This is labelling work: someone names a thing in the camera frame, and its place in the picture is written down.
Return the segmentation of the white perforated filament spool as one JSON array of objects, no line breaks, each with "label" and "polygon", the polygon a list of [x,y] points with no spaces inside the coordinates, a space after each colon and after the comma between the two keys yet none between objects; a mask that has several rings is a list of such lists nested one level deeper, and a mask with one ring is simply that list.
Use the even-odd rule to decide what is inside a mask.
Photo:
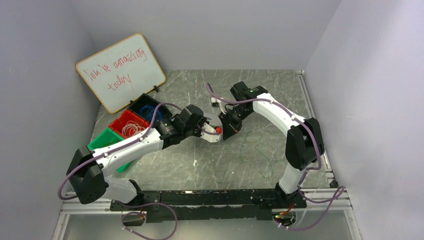
[{"label": "white perforated filament spool", "polygon": [[209,125],[219,126],[222,124],[218,115],[205,112],[203,116],[206,118],[206,121],[208,122]]}]

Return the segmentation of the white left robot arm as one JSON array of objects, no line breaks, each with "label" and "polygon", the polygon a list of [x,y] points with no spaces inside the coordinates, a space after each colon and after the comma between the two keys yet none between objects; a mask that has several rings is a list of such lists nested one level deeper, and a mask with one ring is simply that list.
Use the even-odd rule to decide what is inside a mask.
[{"label": "white left robot arm", "polygon": [[83,205],[100,198],[127,204],[141,194],[134,180],[112,177],[119,167],[144,155],[161,151],[191,136],[200,136],[200,126],[206,122],[203,111],[185,107],[173,119],[163,118],[130,138],[115,144],[90,150],[77,149],[66,172],[76,198]]}]

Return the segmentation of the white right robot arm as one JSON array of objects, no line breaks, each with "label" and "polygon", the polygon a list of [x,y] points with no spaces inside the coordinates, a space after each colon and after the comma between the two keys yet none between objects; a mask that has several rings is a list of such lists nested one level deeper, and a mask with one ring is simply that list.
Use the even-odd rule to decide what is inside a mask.
[{"label": "white right robot arm", "polygon": [[253,88],[240,81],[230,92],[233,101],[217,95],[214,98],[225,105],[232,105],[221,115],[223,137],[227,139],[240,131],[242,121],[251,113],[257,113],[274,126],[286,138],[285,157],[288,165],[277,186],[286,195],[297,192],[309,171],[321,168],[321,155],[325,152],[320,124],[317,119],[302,117],[279,103],[262,86]]}]

